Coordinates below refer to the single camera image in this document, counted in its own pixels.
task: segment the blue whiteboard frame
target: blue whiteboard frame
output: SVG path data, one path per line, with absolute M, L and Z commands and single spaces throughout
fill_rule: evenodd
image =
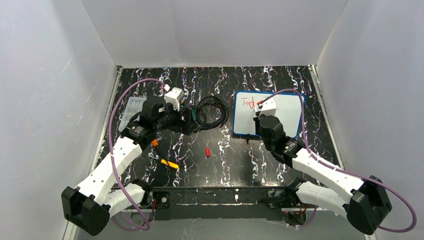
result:
M 234 111 L 232 113 L 232 134 L 235 136 L 247 136 L 247 134 L 241 134 L 241 133 L 235 133 L 234 132 L 234 126 L 236 124 L 236 99 L 237 99 L 237 94 L 239 93 L 257 93 L 257 94 L 273 94 L 273 92 L 269 92 L 269 91 L 246 91 L 246 90 L 240 90 L 237 91 L 234 95 Z M 283 92 L 283 93 L 279 93 L 279 95 L 294 95 L 297 96 L 296 93 L 290 93 L 290 92 Z M 300 94 L 303 97 L 303 110 L 305 110 L 305 102 L 306 102 L 306 96 L 304 94 Z M 297 134 L 299 134 L 299 131 L 301 129 L 301 124 L 302 124 L 302 113 L 300 113 L 300 117 L 299 117 L 299 124 L 297 126 Z

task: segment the whiteboard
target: whiteboard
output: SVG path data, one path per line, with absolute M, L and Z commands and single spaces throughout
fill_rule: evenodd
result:
M 253 135 L 255 133 L 255 106 L 257 102 L 270 96 L 272 92 L 238 91 L 235 93 L 234 122 L 232 132 L 235 135 Z M 274 96 L 277 109 L 275 116 L 282 123 L 287 136 L 296 137 L 300 127 L 302 108 L 299 96 L 294 93 L 281 93 Z

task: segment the white arm segment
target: white arm segment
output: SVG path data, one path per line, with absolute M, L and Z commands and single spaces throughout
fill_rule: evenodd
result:
M 142 189 L 142 187 L 133 183 L 128 184 L 125 187 L 125 190 L 129 193 L 131 198 L 134 199 L 136 203 L 140 203 L 143 200 L 143 196 L 145 195 L 145 191 Z M 110 205 L 110 217 L 113 217 L 115 214 L 121 212 L 129 206 L 132 206 L 131 202 L 124 195 L 121 189 L 109 193 L 106 196 L 104 204 Z
M 113 156 L 119 176 L 143 152 L 140 145 L 135 145 L 133 142 L 133 140 L 127 137 L 118 138 L 116 144 L 113 146 Z M 112 170 L 111 154 L 109 153 L 77 187 L 80 188 L 79 192 L 87 197 L 94 195 L 94 201 L 101 206 L 115 183 L 116 179 Z
M 328 165 L 339 168 L 322 157 L 316 157 Z M 314 179 L 325 184 L 328 188 L 336 192 L 346 203 L 349 203 L 353 194 L 352 189 L 358 190 L 364 182 L 356 177 L 330 169 L 311 157 L 306 149 L 297 152 L 297 157 L 292 160 L 293 168 L 304 172 Z
M 296 195 L 304 204 L 313 204 L 346 218 L 347 213 L 343 208 L 346 202 L 335 191 L 329 188 L 318 186 L 307 181 L 299 186 Z

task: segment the clear plastic container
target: clear plastic container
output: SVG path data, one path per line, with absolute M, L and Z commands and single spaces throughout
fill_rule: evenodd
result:
M 130 119 L 138 112 L 143 109 L 143 103 L 146 101 L 146 97 L 130 96 L 126 103 L 125 110 L 123 111 L 122 119 L 120 121 L 118 130 L 122 132 L 125 129 Z

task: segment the screwdriver handle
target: screwdriver handle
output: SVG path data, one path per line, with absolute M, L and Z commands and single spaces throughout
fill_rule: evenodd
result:
M 169 167 L 171 167 L 171 168 L 173 168 L 173 169 L 178 169 L 178 168 L 180 168 L 177 164 L 175 164 L 175 163 L 173 163 L 173 162 L 170 162 L 170 161 L 167 161 L 167 160 L 165 160 L 165 159 L 162 159 L 162 160 L 160 161 L 160 163 L 161 163 L 161 164 L 165 164 L 165 165 L 167 165 L 167 166 L 169 166 Z

